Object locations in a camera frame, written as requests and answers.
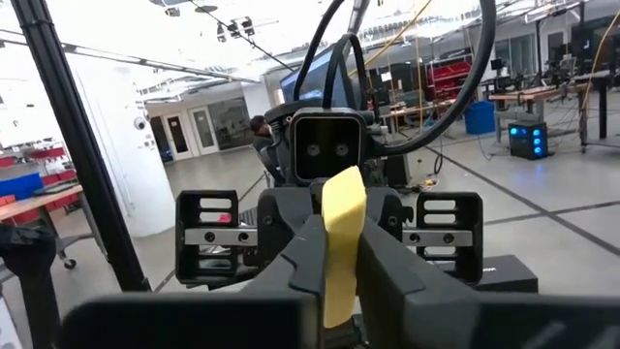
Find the white column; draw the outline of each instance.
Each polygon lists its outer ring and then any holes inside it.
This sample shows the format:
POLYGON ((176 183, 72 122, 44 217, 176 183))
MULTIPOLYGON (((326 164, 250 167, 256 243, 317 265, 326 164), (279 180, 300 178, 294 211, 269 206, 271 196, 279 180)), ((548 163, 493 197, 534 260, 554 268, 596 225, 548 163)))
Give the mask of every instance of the white column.
POLYGON ((242 82, 241 89, 250 117, 264 115, 266 111, 273 108, 265 76, 260 77, 259 83, 242 82))
POLYGON ((174 198, 150 124, 136 105, 129 69, 96 58, 69 60, 130 235, 172 227, 174 198))

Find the concrete floor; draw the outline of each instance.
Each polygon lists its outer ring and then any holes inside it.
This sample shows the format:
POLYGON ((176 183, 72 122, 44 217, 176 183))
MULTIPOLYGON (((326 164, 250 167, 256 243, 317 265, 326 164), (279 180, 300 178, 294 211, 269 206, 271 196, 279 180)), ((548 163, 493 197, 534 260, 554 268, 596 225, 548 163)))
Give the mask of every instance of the concrete floor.
MULTIPOLYGON (((593 96, 590 106, 597 106, 597 99, 593 96)), ((609 134, 613 136, 620 133, 620 121, 616 121, 620 95, 610 93, 609 100, 609 134)), ((574 104, 548 104, 547 123, 574 128, 574 104)), ((593 108, 592 135, 598 133, 597 116, 593 108)), ((474 191, 483 197, 486 256, 516 255, 540 278, 542 293, 620 294, 620 235, 614 228, 615 215, 620 215, 620 149, 591 147, 581 154, 578 139, 568 135, 550 142, 550 148, 557 150, 554 156, 527 161, 507 156, 492 137, 466 136, 462 125, 455 124, 450 132, 456 140, 444 141, 446 161, 434 190, 474 191)), ((410 154, 409 160, 411 171, 423 175, 431 171, 434 154, 424 150, 410 154)), ((175 194, 197 188, 234 188, 242 193, 263 173, 255 152, 247 148, 180 161, 167 166, 167 171, 175 194)), ((261 182, 243 200, 241 209, 254 206, 263 189, 261 182)), ((415 197, 404 200, 406 204, 414 201, 415 197)), ((87 231, 80 211, 55 218, 63 236, 87 231)), ((172 231, 135 239, 134 244, 153 288, 185 290, 172 276, 172 231)), ((78 260, 78 267, 65 270, 56 261, 52 270, 63 313, 81 301, 119 291, 111 267, 93 240, 78 242, 68 253, 78 260)), ((4 294, 24 347, 29 348, 16 279, 4 284, 4 294)))

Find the computer tower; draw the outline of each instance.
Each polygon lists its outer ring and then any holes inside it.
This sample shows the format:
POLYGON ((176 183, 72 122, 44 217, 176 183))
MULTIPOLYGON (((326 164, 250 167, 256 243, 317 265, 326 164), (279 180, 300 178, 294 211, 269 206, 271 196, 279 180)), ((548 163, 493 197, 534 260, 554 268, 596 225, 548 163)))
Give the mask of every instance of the computer tower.
POLYGON ((508 125, 511 156, 528 160, 543 159, 549 155, 546 123, 518 121, 508 125))

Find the yellow foam block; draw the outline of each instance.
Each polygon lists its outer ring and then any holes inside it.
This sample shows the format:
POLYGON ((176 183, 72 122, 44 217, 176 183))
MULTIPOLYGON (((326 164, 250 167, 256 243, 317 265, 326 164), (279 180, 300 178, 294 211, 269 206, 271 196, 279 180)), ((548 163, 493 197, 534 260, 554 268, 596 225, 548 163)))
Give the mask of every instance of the yellow foam block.
POLYGON ((356 301, 357 246, 364 227, 366 190, 357 167, 337 174, 323 187, 322 216, 327 231, 325 327, 348 321, 356 301))

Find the security camera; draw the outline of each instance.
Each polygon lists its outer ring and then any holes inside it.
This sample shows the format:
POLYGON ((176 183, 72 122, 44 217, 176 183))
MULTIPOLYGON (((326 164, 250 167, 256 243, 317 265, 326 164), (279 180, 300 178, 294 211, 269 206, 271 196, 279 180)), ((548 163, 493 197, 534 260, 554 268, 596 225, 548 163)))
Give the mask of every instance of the security camera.
POLYGON ((143 130, 146 127, 146 122, 146 119, 144 119, 143 117, 136 117, 136 119, 134 120, 134 126, 136 126, 136 128, 139 130, 143 130))

